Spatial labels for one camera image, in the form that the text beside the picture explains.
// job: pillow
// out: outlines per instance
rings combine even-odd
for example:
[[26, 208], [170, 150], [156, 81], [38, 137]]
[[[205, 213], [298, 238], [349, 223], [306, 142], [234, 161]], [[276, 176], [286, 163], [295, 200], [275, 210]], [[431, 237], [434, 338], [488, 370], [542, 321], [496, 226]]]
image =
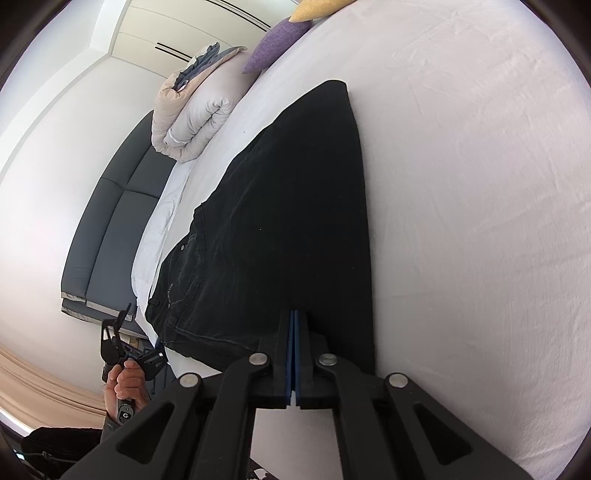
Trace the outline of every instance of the pillow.
[[180, 163], [201, 155], [258, 77], [242, 75], [249, 57], [248, 52], [237, 53], [199, 85], [168, 129], [163, 154]]
[[327, 17], [355, 0], [301, 0], [290, 18], [290, 22], [305, 22], [315, 18]]
[[152, 116], [152, 145], [159, 153], [164, 153], [167, 148], [164, 137], [197, 87], [220, 65], [246, 50], [246, 47], [231, 47], [210, 57], [207, 55], [210, 48], [211, 46], [202, 49], [197, 58], [189, 62], [185, 69], [174, 72], [160, 87], [154, 101], [154, 115]]
[[260, 72], [269, 68], [311, 27], [312, 22], [290, 23], [289, 18], [281, 20], [261, 39], [242, 73]]

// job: metal rivet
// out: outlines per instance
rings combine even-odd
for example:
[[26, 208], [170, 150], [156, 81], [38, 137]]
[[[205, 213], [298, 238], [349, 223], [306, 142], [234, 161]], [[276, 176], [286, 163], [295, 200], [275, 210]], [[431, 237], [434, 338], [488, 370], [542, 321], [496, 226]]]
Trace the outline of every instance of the metal rivet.
[[325, 367], [332, 367], [336, 364], [336, 355], [333, 353], [323, 353], [318, 357], [318, 362]]
[[248, 357], [248, 361], [253, 365], [265, 365], [268, 357], [264, 353], [253, 353]]
[[408, 378], [403, 374], [392, 374], [390, 375], [388, 382], [390, 382], [390, 385], [394, 388], [404, 388], [408, 385]]
[[185, 388], [194, 387], [199, 383], [199, 377], [196, 374], [184, 374], [180, 379], [181, 386]]

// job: bed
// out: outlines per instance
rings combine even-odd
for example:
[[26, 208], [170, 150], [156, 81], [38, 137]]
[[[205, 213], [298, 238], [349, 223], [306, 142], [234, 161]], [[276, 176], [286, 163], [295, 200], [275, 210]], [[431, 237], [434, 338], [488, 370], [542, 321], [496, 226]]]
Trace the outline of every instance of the bed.
[[[343, 80], [365, 165], [379, 374], [407, 373], [535, 479], [557, 478], [591, 425], [583, 73], [518, 0], [358, 0], [263, 74], [197, 161], [173, 167], [132, 270], [137, 323], [155, 342], [142, 315], [160, 262], [234, 156], [297, 98]], [[215, 372], [168, 354], [176, 375]], [[330, 424], [260, 412], [252, 457], [282, 480], [339, 478]]]

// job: white wall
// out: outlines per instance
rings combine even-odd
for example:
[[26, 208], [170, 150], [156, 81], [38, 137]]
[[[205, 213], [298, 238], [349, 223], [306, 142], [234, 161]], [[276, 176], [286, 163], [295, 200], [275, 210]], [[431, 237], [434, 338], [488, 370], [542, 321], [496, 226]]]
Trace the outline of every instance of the white wall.
[[107, 163], [164, 79], [108, 58], [45, 114], [0, 183], [0, 342], [98, 391], [100, 327], [60, 311], [72, 237]]
[[0, 135], [53, 74], [90, 45], [103, 0], [72, 0], [31, 42], [0, 90]]

